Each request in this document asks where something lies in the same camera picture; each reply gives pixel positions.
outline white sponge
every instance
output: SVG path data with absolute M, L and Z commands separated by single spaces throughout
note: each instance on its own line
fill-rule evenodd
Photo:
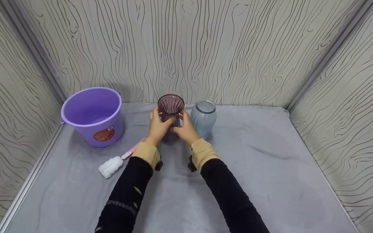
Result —
M 116 156 L 99 167 L 99 172 L 107 179 L 123 165 L 123 160 Z

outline person's right hand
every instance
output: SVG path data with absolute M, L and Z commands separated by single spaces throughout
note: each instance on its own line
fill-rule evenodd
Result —
M 201 139 L 201 137 L 198 136 L 197 132 L 195 131 L 194 126 L 189 119 L 189 114 L 185 110 L 182 110 L 179 117 L 182 120 L 182 126 L 172 127 L 171 131 L 177 134 L 182 140 L 191 146 L 194 142 Z

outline person's left hand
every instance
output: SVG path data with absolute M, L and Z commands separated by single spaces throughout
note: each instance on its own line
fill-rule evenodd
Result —
M 149 114 L 149 133 L 145 138 L 145 142 L 157 146 L 165 136 L 169 127 L 175 121 L 175 118 L 169 118 L 167 121 L 162 122 L 158 113 L 158 106 L 156 106 L 153 111 Z

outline glass vase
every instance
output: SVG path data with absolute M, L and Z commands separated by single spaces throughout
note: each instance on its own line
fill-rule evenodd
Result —
M 175 121 L 162 138 L 162 142 L 173 144 L 179 139 L 177 134 L 171 132 L 171 128 L 179 127 L 181 125 L 179 122 L 179 114 L 184 110 L 184 107 L 184 100 L 176 94 L 166 94 L 159 98 L 158 112 L 160 113 L 161 121 L 165 122 L 171 117 L 175 118 Z
M 197 102 L 191 111 L 191 122 L 197 134 L 206 139 L 217 119 L 216 105 L 209 101 Z

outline gray fabric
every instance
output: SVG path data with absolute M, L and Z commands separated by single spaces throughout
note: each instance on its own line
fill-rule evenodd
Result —
M 90 147 L 70 126 L 65 127 L 8 232 L 93 232 L 123 171 L 106 180 L 97 169 L 146 135 L 153 107 L 125 104 L 124 136 L 106 148 Z M 271 233 L 356 232 L 286 110 L 218 106 L 217 111 L 209 142 Z M 159 151 L 164 166 L 149 182 L 134 232 L 228 232 L 204 180 L 187 168 L 191 149 L 179 142 L 161 145 Z

